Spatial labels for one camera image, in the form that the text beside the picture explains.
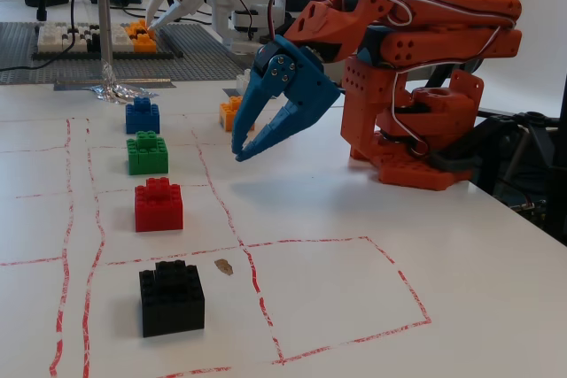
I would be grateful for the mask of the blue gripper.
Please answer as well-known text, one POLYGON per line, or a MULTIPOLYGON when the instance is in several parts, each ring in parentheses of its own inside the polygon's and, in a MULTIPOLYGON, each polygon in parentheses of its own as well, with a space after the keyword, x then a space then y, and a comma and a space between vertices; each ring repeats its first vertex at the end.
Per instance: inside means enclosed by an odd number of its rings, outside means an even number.
POLYGON ((313 50, 298 47, 284 37, 260 48, 250 80, 234 119, 231 149, 243 162, 311 127, 337 100, 339 90, 325 75, 322 61, 313 50), (252 124, 273 96, 286 103, 276 116, 248 143, 252 124))

